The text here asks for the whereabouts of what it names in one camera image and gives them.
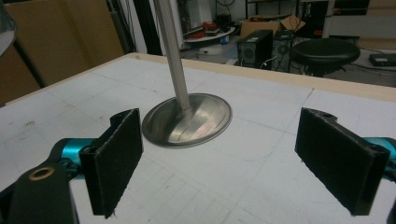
wall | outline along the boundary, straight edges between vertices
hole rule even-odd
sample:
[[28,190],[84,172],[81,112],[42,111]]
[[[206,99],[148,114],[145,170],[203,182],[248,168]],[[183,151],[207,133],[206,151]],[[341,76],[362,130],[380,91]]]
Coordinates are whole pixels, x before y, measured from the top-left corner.
[[[215,18],[216,15],[216,1],[211,1],[212,4],[212,15]],[[295,1],[281,1],[280,14],[291,14],[295,12]],[[277,15],[278,14],[278,2],[268,2],[258,4],[260,15]],[[241,21],[245,19],[245,0],[235,0],[234,3],[229,6],[231,15],[234,21]],[[248,4],[247,11],[249,16],[253,16],[256,13],[255,4]],[[218,14],[228,13],[227,7],[223,7],[218,4]]]

black foam pad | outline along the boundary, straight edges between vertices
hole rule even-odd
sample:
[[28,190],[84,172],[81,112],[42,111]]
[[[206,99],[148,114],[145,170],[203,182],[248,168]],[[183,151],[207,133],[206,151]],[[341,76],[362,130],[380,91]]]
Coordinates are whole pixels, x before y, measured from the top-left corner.
[[95,215],[111,216],[142,153],[139,110],[111,118],[111,127],[79,152]]
[[389,151],[336,121],[333,115],[303,108],[295,151],[353,216],[369,215]]

wooden cabinet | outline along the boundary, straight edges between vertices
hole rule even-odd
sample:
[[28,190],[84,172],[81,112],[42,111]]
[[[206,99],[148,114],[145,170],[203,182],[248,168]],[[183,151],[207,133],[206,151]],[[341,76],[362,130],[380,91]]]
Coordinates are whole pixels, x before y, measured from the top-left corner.
[[45,86],[123,55],[106,1],[34,0],[6,9]]
[[0,57],[0,105],[39,89],[21,56],[10,46]]

cardboard box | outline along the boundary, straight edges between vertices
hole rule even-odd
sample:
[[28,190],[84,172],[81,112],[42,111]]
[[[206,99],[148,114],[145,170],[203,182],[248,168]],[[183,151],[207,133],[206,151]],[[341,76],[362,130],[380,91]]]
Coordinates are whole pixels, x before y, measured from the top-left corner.
[[6,9],[46,86],[123,55],[106,1],[33,0]]
[[21,56],[11,45],[0,57],[0,106],[40,90]]
[[251,34],[255,30],[278,30],[298,31],[305,25],[294,15],[280,16],[255,16],[242,22],[241,38]]

stainless steel object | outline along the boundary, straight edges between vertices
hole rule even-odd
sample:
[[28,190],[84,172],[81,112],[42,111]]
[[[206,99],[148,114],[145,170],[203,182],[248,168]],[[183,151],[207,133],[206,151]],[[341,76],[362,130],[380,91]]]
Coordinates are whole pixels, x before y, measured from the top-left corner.
[[202,144],[230,124],[230,105],[218,96],[188,94],[177,45],[169,0],[154,0],[176,97],[151,109],[142,122],[143,135],[161,147],[192,147]]
[[16,30],[17,25],[8,16],[3,1],[0,0],[0,56],[3,55],[8,46],[14,41]]

